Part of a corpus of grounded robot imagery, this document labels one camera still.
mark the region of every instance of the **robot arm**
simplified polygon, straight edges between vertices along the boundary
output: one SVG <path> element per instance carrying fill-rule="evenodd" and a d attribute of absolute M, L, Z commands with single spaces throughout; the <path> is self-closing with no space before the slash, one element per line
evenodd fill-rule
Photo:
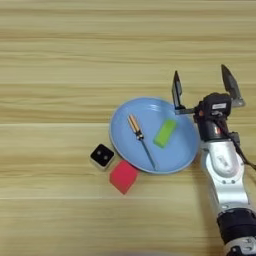
<path fill-rule="evenodd" d="M 256 214 L 243 185 L 244 164 L 251 164 L 241 153 L 236 133 L 229 133 L 227 117 L 232 107 L 245 105 L 237 82 L 224 65 L 222 77 L 229 94 L 212 93 L 193 109 L 180 100 L 182 88 L 177 71 L 173 82 L 176 114 L 194 114 L 202 140 L 202 166 L 211 187 L 211 198 L 227 256 L 256 256 Z"/>

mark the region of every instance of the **wooden table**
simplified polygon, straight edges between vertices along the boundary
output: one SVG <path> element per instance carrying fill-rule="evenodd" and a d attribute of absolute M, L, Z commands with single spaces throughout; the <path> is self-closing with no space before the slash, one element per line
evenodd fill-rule
<path fill-rule="evenodd" d="M 221 255 L 199 159 L 175 175 L 140 173 L 122 196 L 89 154 L 110 145 L 118 105 L 171 101 L 177 69 L 192 107 L 224 91 L 225 63 L 247 102 L 230 128 L 256 162 L 255 13 L 255 1 L 1 0 L 0 255 Z"/>

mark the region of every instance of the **orange screwdriver handle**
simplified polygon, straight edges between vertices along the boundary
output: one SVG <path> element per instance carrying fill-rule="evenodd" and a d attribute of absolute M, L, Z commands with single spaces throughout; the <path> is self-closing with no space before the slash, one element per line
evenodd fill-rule
<path fill-rule="evenodd" d="M 136 118 L 133 115 L 129 115 L 128 121 L 129 121 L 129 124 L 130 124 L 133 132 L 136 134 L 137 139 L 138 140 L 143 140 L 144 135 L 141 132 L 141 129 L 139 127 L 139 124 L 138 124 Z"/>

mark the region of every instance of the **green block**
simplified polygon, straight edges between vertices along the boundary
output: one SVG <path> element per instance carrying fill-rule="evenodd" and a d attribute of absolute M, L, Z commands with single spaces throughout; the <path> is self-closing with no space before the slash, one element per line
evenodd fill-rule
<path fill-rule="evenodd" d="M 154 138 L 154 143 L 160 148 L 164 148 L 175 130 L 176 125 L 174 120 L 167 119 Z"/>

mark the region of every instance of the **pink cube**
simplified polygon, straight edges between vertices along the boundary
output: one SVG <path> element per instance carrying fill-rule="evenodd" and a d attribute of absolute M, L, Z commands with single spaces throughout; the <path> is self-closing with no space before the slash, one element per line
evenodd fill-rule
<path fill-rule="evenodd" d="M 121 193 L 126 194 L 135 182 L 137 175 L 137 170 L 123 160 L 110 173 L 110 183 L 112 183 Z"/>

